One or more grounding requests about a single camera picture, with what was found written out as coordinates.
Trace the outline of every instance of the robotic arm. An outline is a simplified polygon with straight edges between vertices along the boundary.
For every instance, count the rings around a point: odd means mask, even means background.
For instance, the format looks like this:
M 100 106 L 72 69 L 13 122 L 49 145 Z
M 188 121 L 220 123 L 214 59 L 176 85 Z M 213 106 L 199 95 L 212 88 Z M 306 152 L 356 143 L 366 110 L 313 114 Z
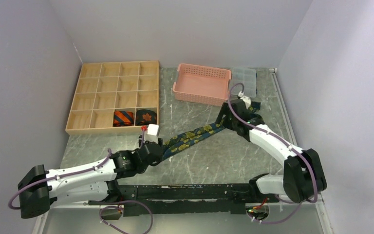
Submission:
M 250 190 L 258 195 L 287 195 L 293 202 L 300 203 L 313 196 L 315 189 L 317 192 L 326 189 L 326 179 L 316 151 L 303 150 L 278 137 L 265 125 L 261 116 L 248 111 L 249 101 L 242 96 L 231 103 L 224 103 L 216 123 L 223 121 L 225 128 L 259 145 L 284 167 L 283 175 L 262 174 L 251 179 Z M 163 142 L 158 133 L 158 125 L 150 124 L 145 132 L 145 141 L 139 138 L 139 149 L 114 154 L 109 152 L 104 160 L 93 163 L 56 170 L 45 170 L 43 165 L 35 166 L 18 184 L 20 207 L 12 206 L 16 196 L 10 200 L 9 207 L 20 209 L 22 218 L 32 218 L 51 207 L 72 202 L 120 201 L 123 195 L 117 179 L 141 174 L 148 166 L 161 162 Z

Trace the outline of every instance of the gray wall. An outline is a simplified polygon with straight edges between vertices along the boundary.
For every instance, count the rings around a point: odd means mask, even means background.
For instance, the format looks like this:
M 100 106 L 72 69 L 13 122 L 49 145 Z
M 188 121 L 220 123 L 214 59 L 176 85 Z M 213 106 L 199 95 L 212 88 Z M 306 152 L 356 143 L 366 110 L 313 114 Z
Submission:
M 51 0 L 84 62 L 277 67 L 312 0 Z
M 48 1 L 0 0 L 0 234 L 32 231 L 6 204 L 31 167 L 59 166 L 80 64 Z
M 299 144 L 321 156 L 335 233 L 374 233 L 374 1 L 314 0 L 279 81 Z

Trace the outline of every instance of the wooden organizer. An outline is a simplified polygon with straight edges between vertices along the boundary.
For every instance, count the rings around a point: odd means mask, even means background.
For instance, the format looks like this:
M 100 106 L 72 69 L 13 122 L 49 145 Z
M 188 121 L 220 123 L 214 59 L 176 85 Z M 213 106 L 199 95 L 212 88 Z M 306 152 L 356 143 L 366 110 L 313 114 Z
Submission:
M 141 126 L 113 127 L 114 111 L 148 109 L 157 113 L 158 61 L 84 63 L 66 132 L 98 134 L 140 132 Z

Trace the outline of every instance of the marble tabletop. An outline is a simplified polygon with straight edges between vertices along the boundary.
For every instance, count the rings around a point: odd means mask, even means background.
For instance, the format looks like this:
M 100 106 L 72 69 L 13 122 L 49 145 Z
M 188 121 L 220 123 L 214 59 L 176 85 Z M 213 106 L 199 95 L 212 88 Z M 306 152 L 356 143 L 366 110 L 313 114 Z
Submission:
M 265 123 L 291 141 L 274 80 L 266 68 L 257 70 L 258 112 Z M 166 141 L 179 133 L 213 123 L 220 107 L 175 100 L 171 91 L 176 68 L 160 69 L 160 137 Z M 94 162 L 113 152 L 133 150 L 141 133 L 73 135 L 62 159 L 61 168 Z M 266 151 L 249 143 L 229 129 L 187 148 L 143 174 L 119 179 L 121 185 L 248 183 L 262 174 L 281 174 L 282 169 Z

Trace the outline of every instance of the pink basket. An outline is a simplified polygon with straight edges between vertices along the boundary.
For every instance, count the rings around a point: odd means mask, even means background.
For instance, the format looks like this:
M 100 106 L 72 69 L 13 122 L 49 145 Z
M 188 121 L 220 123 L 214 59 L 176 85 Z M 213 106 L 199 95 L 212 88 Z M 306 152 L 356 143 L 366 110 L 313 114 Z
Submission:
M 175 99 L 221 106 L 228 98 L 231 71 L 182 63 L 173 85 Z

